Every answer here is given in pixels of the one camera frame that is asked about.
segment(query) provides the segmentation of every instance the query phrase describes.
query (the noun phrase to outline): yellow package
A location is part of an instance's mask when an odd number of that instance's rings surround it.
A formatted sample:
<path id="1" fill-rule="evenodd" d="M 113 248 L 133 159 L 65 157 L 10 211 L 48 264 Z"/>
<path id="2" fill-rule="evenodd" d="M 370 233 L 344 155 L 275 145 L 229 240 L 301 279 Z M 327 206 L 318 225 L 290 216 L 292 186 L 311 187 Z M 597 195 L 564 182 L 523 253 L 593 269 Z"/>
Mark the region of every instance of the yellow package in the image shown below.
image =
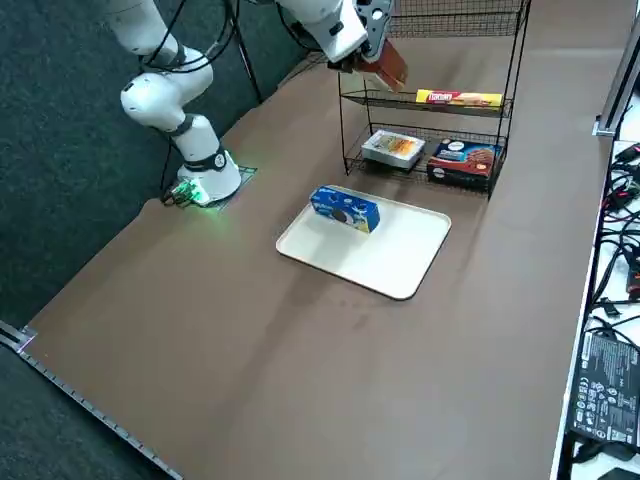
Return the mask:
<path id="1" fill-rule="evenodd" d="M 464 107 L 500 107 L 500 93 L 464 93 L 450 90 L 418 90 L 416 103 Z"/>

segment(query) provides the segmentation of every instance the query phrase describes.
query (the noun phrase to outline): shelf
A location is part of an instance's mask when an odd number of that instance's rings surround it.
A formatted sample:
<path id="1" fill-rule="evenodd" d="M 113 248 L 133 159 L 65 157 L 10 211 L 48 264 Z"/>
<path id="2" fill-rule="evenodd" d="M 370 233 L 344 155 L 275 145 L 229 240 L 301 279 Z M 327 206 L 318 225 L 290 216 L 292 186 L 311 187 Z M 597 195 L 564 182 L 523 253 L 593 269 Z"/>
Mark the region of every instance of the shelf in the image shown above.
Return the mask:
<path id="1" fill-rule="evenodd" d="M 382 163 L 377 163 L 369 160 L 365 160 L 362 157 L 361 146 L 362 144 L 370 137 L 371 133 L 369 127 L 365 128 L 365 130 L 360 134 L 356 143 L 351 147 L 351 149 L 345 155 L 345 168 L 347 169 L 347 174 L 351 174 L 354 171 L 366 172 L 370 175 L 382 176 L 385 178 L 396 178 L 399 180 L 407 180 L 411 182 L 418 183 L 428 183 L 432 185 L 437 185 L 439 187 L 447 188 L 447 189 L 455 189 L 455 190 L 464 190 L 475 194 L 487 194 L 490 193 L 489 190 L 492 189 L 493 185 L 495 185 L 495 181 L 497 180 L 500 170 L 502 169 L 502 164 L 504 162 L 506 156 L 506 147 L 507 147 L 507 139 L 505 137 L 496 137 L 495 135 L 485 135 L 480 133 L 470 133 L 470 132 L 456 132 L 451 130 L 436 130 L 431 128 L 420 128 L 420 127 L 411 127 L 407 125 L 393 125 L 393 124 L 382 124 L 382 123 L 372 123 L 371 127 L 373 128 L 374 133 L 379 129 L 384 129 L 396 133 L 402 133 L 404 135 L 410 135 L 412 137 L 421 138 L 427 142 L 425 146 L 425 153 L 423 157 L 418 160 L 415 166 L 411 170 L 402 170 L 394 167 L 390 167 L 384 165 Z M 499 158 L 495 161 L 494 169 L 493 169 L 493 182 L 490 182 L 489 189 L 485 190 L 472 190 L 472 189 L 463 189 L 460 187 L 454 187 L 449 185 L 443 185 L 441 183 L 434 183 L 429 180 L 427 176 L 427 161 L 429 159 L 430 154 L 437 148 L 440 142 L 445 139 L 450 138 L 452 140 L 460 140 L 463 142 L 477 142 L 477 143 L 486 143 L 490 145 L 499 145 L 502 147 L 502 152 L 500 153 Z"/>
<path id="2" fill-rule="evenodd" d="M 385 92 L 382 90 L 358 90 L 355 92 L 343 93 L 342 98 L 351 100 L 360 105 L 370 107 L 399 108 L 404 110 L 419 110 L 427 112 L 451 113 L 455 115 L 468 115 L 475 117 L 500 118 L 500 107 L 462 107 L 458 105 L 431 105 L 428 103 L 417 103 L 416 94 L 409 92 Z M 511 99 L 504 102 L 503 118 L 511 116 Z"/>
<path id="3" fill-rule="evenodd" d="M 529 0 L 396 0 L 393 38 L 516 35 Z"/>

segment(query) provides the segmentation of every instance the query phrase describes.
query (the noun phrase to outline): brown tabletop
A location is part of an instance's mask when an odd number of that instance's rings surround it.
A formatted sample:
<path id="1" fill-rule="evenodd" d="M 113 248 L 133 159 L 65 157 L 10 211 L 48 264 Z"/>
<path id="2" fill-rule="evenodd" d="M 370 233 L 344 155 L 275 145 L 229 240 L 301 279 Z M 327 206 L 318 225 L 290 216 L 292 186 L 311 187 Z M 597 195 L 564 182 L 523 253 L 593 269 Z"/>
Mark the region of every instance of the brown tabletop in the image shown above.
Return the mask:
<path id="1" fill-rule="evenodd" d="M 297 76 L 225 137 L 259 168 L 230 206 L 149 202 L 34 319 L 28 352 L 187 479 L 547 477 L 610 150 L 591 129 L 631 3 L 534 1 L 490 203 L 345 177 L 336 75 Z M 480 42 L 396 44 L 425 59 L 419 86 L 490 91 L 508 42 Z M 361 107 L 344 115 L 362 128 Z M 278 255 L 332 183 L 451 217 L 413 299 Z"/>

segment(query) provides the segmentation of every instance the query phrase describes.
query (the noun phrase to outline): tray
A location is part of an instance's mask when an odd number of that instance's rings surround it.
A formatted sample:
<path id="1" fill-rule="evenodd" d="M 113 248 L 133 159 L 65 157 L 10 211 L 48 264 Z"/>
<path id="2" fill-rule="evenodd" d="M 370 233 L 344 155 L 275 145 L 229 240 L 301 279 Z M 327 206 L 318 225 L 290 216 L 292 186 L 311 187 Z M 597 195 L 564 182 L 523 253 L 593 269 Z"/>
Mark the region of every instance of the tray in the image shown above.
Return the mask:
<path id="1" fill-rule="evenodd" d="M 331 186 L 376 202 L 380 224 L 367 234 L 306 205 L 276 243 L 278 252 L 395 300 L 415 295 L 451 228 L 442 213 Z"/>

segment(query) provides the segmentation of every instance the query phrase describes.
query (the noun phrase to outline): blue box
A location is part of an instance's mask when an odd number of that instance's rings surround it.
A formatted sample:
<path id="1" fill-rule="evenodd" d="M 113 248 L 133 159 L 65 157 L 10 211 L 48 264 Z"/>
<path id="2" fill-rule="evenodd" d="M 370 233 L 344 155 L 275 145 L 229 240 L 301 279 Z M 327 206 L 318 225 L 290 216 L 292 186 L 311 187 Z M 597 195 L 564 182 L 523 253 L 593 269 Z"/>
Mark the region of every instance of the blue box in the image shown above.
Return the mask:
<path id="1" fill-rule="evenodd" d="M 380 223 L 378 205 L 331 187 L 320 187 L 311 194 L 311 205 L 317 214 L 371 233 Z"/>

